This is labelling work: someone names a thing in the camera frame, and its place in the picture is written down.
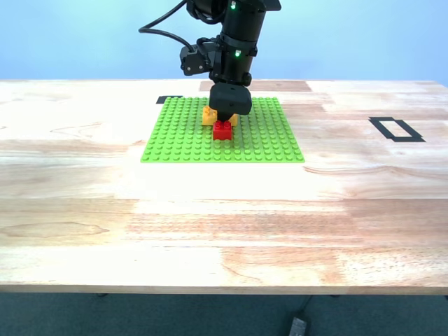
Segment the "black cable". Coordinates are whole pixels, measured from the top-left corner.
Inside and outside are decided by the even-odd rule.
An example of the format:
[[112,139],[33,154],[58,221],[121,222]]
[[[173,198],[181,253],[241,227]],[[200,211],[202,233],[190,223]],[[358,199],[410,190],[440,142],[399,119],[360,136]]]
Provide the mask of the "black cable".
[[169,37],[169,38],[171,38],[171,39],[173,39],[175,41],[178,41],[178,42],[182,43],[184,46],[186,46],[188,48],[188,50],[190,52],[194,52],[195,49],[191,46],[191,44],[189,44],[189,42],[187,42],[186,40],[184,40],[180,36],[177,36],[177,35],[175,35],[173,33],[169,33],[168,31],[163,31],[163,30],[158,30],[158,29],[151,29],[155,25],[158,25],[162,21],[164,21],[167,18],[169,18],[171,15],[175,14],[175,12],[177,12],[179,9],[181,9],[186,3],[187,3],[187,0],[182,0],[176,7],[171,9],[168,13],[162,15],[158,19],[156,19],[156,20],[152,21],[151,23],[148,23],[146,26],[143,26],[142,28],[140,28],[139,29],[139,33],[142,33],[142,34],[156,34],[156,35],[162,35],[162,36],[165,36],[165,37]]
[[165,21],[167,18],[169,18],[171,15],[175,14],[175,12],[177,12],[179,9],[181,9],[186,3],[187,3],[187,0],[182,0],[176,7],[171,9],[168,13],[166,13],[165,15],[162,15],[158,19],[152,21],[151,23],[148,23],[146,26],[144,26],[140,29],[150,29],[150,28],[158,25],[162,21]]
[[180,43],[182,43],[185,47],[188,48],[188,50],[193,53],[195,51],[195,49],[193,48],[193,46],[191,44],[189,44],[189,42],[185,41],[183,38],[181,38],[180,36],[174,35],[172,33],[169,33],[168,31],[163,31],[163,30],[157,30],[157,29],[144,29],[144,28],[140,28],[139,29],[140,33],[147,33],[147,34],[156,34],[156,35],[162,35],[165,37],[169,37],[175,41],[178,41]]
[[305,314],[305,311],[308,307],[309,302],[314,297],[314,295],[308,295],[300,306],[299,311],[295,314],[295,317],[293,319],[293,324],[291,326],[291,330],[289,332],[289,335],[308,335],[309,334],[309,327],[311,321],[309,318],[307,318],[307,315]]

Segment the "black tape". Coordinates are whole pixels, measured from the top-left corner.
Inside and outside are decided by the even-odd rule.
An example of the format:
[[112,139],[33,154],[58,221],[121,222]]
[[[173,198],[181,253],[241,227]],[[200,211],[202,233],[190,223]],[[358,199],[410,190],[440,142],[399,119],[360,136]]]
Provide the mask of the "black tape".
[[[426,142],[423,137],[415,129],[410,127],[404,120],[395,120],[392,117],[370,117],[369,121],[383,134],[386,139],[394,142]],[[395,121],[410,136],[395,136],[383,124],[382,121]]]
[[167,100],[167,98],[182,98],[183,96],[160,96],[157,99],[157,103],[156,104],[164,104],[165,100]]

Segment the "red lego brick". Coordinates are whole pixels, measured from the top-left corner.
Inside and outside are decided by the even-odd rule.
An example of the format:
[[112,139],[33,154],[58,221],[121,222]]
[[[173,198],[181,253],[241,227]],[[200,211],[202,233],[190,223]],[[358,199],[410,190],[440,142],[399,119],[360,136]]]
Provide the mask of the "red lego brick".
[[213,124],[213,140],[232,140],[232,124],[230,121],[217,121]]

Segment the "power cord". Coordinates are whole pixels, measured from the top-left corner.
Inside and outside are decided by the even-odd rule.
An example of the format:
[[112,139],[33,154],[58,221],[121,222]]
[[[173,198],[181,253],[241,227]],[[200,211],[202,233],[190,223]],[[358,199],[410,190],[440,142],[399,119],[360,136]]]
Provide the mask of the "power cord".
[[314,295],[308,295],[308,297],[303,301],[302,306],[300,307],[297,315],[305,314],[305,310],[307,310],[308,304],[313,297],[314,297]]
[[154,26],[156,26],[159,23],[161,23],[162,21],[165,21],[171,15],[175,14],[175,12],[177,12],[179,9],[181,9],[186,3],[187,3],[187,0],[182,0],[176,7],[171,9],[165,15],[162,15],[158,19],[156,19],[156,20],[152,21],[151,23],[148,23],[146,26],[143,26],[142,28],[140,28],[139,29],[139,33],[142,33],[142,34],[156,34],[156,35],[162,35],[162,36],[165,36],[165,37],[169,37],[169,38],[171,38],[171,39],[173,39],[175,41],[178,41],[178,42],[182,43],[185,47],[188,48],[188,50],[190,52],[194,52],[195,49],[191,46],[191,44],[189,44],[189,42],[187,42],[186,40],[184,40],[180,36],[177,36],[177,35],[175,35],[173,33],[169,33],[168,31],[164,31],[164,30],[151,29]]

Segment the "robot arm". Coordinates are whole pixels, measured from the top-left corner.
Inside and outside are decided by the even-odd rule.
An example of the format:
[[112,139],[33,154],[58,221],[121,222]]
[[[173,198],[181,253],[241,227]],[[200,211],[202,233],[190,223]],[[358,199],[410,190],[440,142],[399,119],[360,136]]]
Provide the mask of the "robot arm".
[[[279,0],[184,0],[154,22],[163,21],[184,4],[195,19],[209,25],[223,25],[216,38],[199,38],[195,45],[175,36],[177,41],[185,44],[181,51],[184,74],[210,73],[209,77],[215,85],[210,90],[209,105],[218,111],[218,120],[229,120],[235,113],[249,114],[252,108],[251,93],[247,89],[252,81],[249,71],[258,53],[257,42],[265,14],[267,11],[280,11]],[[142,29],[148,30],[154,22],[141,28],[140,32],[148,32]]]

